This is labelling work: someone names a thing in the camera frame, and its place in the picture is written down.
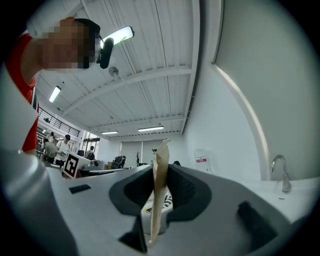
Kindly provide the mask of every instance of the red shirt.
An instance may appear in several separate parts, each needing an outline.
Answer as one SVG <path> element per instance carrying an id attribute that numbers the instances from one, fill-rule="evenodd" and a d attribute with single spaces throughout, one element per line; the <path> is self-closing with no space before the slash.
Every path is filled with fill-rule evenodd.
<path id="1" fill-rule="evenodd" d="M 20 36 L 15 46 L 11 49 L 8 58 L 5 60 L 5 66 L 8 70 L 13 82 L 18 87 L 19 91 L 25 97 L 25 99 L 33 106 L 35 110 L 39 112 L 39 104 L 36 97 L 36 79 L 33 78 L 28 84 L 24 81 L 21 74 L 21 56 L 26 48 L 27 44 L 32 40 L 29 34 Z M 37 147 L 37 127 L 38 117 L 34 121 L 22 147 L 23 151 L 34 150 Z"/>

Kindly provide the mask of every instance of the brown paper bag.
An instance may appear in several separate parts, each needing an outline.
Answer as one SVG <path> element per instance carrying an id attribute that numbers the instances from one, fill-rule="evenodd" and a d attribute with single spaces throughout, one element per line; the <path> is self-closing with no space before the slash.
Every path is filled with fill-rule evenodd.
<path id="1" fill-rule="evenodd" d="M 167 188 L 167 174 L 169 164 L 168 143 L 170 139 L 165 139 L 155 153 L 153 161 L 153 178 L 154 178 L 154 198 L 151 210 L 151 239 L 153 243 L 157 238 L 160 230 L 162 206 L 165 201 Z"/>

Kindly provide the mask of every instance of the white wall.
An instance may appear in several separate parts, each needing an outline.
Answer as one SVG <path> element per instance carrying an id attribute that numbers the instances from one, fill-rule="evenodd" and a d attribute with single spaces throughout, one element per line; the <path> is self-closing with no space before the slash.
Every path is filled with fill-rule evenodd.
<path id="1" fill-rule="evenodd" d="M 138 138 L 123 138 L 123 139 L 100 139 L 99 151 L 97 154 L 98 160 L 103 160 L 105 163 L 107 161 L 112 161 L 116 156 L 120 155 L 120 145 L 121 142 L 130 142 L 130 141 L 141 141 L 141 140 L 165 140 L 171 139 L 168 144 L 169 148 L 169 164 L 172 164 L 174 161 L 179 161 L 182 166 L 190 167 L 191 163 L 189 160 L 188 152 L 186 149 L 186 143 L 183 136 L 164 133 L 164 134 L 154 134 L 139 136 Z"/>
<path id="2" fill-rule="evenodd" d="M 120 156 L 120 140 L 108 140 L 105 138 L 100 138 L 99 150 L 96 158 L 98 160 L 107 162 L 112 162 L 115 157 Z"/>
<path id="3" fill-rule="evenodd" d="M 184 132 L 191 168 L 194 151 L 206 150 L 213 174 L 232 180 L 260 180 L 251 128 L 237 100 L 212 64 L 200 69 L 195 99 Z"/>
<path id="4" fill-rule="evenodd" d="M 319 176 L 320 73 L 304 32 L 272 1 L 225 0 L 216 64 L 252 105 L 271 164 L 286 158 L 292 180 Z M 272 180 L 282 179 L 282 163 Z"/>

